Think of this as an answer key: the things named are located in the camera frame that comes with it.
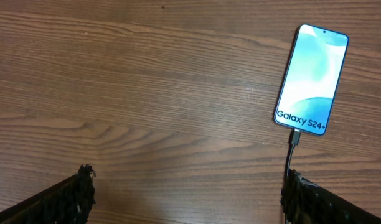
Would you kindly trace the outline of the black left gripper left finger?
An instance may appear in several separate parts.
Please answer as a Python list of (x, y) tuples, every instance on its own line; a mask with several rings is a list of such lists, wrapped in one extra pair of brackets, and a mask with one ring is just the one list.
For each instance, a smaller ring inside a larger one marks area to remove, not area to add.
[(1, 211), (0, 223), (86, 223), (96, 204), (95, 176), (91, 165), (82, 165), (73, 176)]

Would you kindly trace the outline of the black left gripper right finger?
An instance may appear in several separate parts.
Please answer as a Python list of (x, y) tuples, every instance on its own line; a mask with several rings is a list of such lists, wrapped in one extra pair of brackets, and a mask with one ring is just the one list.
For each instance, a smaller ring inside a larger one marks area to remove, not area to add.
[(296, 170), (285, 177), (281, 205), (294, 224), (381, 224), (377, 217), (305, 179)]

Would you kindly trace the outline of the Samsung Galaxy smartphone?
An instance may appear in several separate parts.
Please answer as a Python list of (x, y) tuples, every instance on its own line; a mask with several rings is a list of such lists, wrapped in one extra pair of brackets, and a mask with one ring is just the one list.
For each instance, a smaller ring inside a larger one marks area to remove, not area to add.
[(291, 49), (274, 121), (317, 136), (325, 135), (349, 37), (301, 24)]

